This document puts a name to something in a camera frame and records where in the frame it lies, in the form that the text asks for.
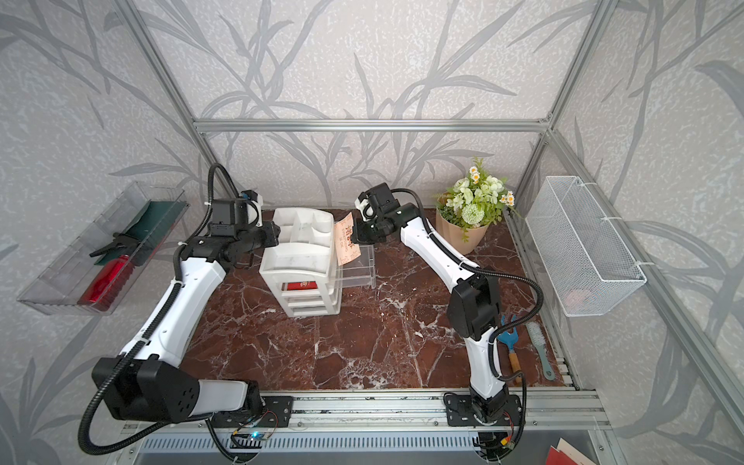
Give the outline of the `pink postcard red characters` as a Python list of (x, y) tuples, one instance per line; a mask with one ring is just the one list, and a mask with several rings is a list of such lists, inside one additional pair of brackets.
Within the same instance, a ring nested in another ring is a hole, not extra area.
[(354, 228), (354, 217), (352, 213), (347, 214), (343, 219), (334, 224), (333, 236), (337, 265), (343, 267), (347, 263), (352, 263), (358, 259), (362, 252), (360, 246), (352, 242), (352, 232)]

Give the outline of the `white plastic drawer organizer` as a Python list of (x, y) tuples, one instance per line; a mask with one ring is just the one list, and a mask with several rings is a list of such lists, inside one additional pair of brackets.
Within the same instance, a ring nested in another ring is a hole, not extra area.
[[(279, 244), (263, 252), (260, 273), (286, 315), (304, 318), (339, 314), (342, 290), (333, 215), (318, 209), (284, 207), (273, 212), (272, 221), (281, 229)], [(283, 290), (285, 283), (302, 281), (315, 281), (318, 289)]]

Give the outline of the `clear plastic drawer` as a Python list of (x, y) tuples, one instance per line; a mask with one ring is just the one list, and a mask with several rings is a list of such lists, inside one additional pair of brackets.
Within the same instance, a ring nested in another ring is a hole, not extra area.
[(360, 257), (339, 267), (338, 282), (342, 288), (376, 287), (375, 249), (371, 245), (360, 246)]

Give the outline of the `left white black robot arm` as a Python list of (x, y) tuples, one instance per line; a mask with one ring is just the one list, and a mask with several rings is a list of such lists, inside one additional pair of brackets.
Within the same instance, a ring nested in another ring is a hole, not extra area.
[[(217, 199), (214, 180), (226, 168), (214, 163), (207, 175), (207, 211), (195, 232), (172, 256), (174, 277), (137, 335), (114, 358), (100, 358), (91, 377), (97, 387), (83, 412), (77, 442), (87, 455), (108, 455), (161, 428), (202, 420), (211, 435), (213, 417), (234, 412), (253, 422), (267, 410), (255, 382), (198, 379), (180, 367), (205, 306), (236, 267), (238, 259), (275, 247), (280, 228), (265, 222), (262, 198), (238, 191), (226, 180), (229, 197)], [(117, 420), (148, 422), (144, 430), (110, 445), (91, 438), (94, 416), (107, 406)]]

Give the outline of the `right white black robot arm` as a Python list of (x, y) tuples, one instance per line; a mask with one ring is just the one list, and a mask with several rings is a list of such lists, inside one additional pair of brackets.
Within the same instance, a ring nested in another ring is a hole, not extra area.
[[(397, 234), (451, 292), (448, 319), (466, 343), (475, 418), (481, 424), (494, 424), (509, 396), (509, 378), (501, 373), (498, 364), (497, 337), (538, 315), (544, 305), (542, 288), (531, 279), (484, 269), (466, 259), (433, 230), (420, 197), (410, 189), (391, 189), (382, 183), (361, 193), (355, 206), (360, 218), (355, 220), (352, 242), (374, 245)], [(536, 298), (534, 308), (526, 316), (504, 325), (498, 321), (502, 279), (528, 285)]]

